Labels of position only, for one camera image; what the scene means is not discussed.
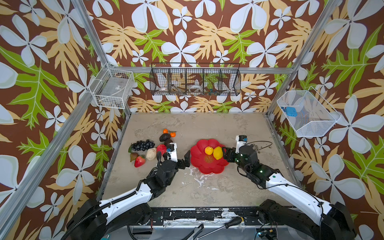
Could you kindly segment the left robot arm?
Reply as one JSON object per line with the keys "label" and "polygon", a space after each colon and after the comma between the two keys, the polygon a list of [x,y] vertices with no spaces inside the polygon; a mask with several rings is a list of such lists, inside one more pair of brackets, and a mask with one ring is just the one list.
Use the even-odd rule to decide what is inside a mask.
{"label": "left robot arm", "polygon": [[146,223],[151,213],[148,202],[165,192],[180,169],[191,165],[190,151],[183,159],[177,158],[176,151],[165,153],[164,157],[135,189],[103,201],[86,201],[67,223],[62,239],[100,240],[123,225]]}

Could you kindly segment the small yellow orange fruit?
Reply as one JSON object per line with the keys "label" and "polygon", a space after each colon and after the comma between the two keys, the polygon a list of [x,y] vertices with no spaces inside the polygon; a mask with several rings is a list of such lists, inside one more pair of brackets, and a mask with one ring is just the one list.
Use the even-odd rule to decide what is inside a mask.
{"label": "small yellow orange fruit", "polygon": [[211,146],[207,146],[206,148],[205,148],[205,154],[206,155],[212,155],[214,153],[214,148],[213,147],[211,147]]}

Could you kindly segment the yellow lemon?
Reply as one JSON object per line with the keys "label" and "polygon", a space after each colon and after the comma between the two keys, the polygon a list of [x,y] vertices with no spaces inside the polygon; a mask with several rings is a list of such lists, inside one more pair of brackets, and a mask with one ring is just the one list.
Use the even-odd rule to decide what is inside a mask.
{"label": "yellow lemon", "polygon": [[218,146],[216,148],[214,148],[213,150],[213,157],[216,159],[216,160],[220,160],[223,158],[223,149],[222,147]]}

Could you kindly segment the red apple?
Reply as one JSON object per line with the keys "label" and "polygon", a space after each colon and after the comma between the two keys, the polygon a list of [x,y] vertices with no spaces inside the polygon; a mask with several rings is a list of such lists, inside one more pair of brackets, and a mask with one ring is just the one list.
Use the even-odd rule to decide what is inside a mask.
{"label": "red apple", "polygon": [[162,144],[162,145],[158,145],[157,146],[157,152],[160,152],[161,155],[163,156],[166,152],[167,152],[167,147],[166,145]]}

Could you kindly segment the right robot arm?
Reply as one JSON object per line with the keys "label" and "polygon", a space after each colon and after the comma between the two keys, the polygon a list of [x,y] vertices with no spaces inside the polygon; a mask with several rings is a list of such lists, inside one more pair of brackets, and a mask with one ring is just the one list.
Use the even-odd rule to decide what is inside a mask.
{"label": "right robot arm", "polygon": [[358,235],[345,205],[331,204],[294,185],[279,170],[261,164],[252,146],[224,148],[224,159],[235,163],[259,189],[275,193],[296,207],[292,210],[266,200],[258,208],[261,223],[286,225],[314,240],[353,240]]}

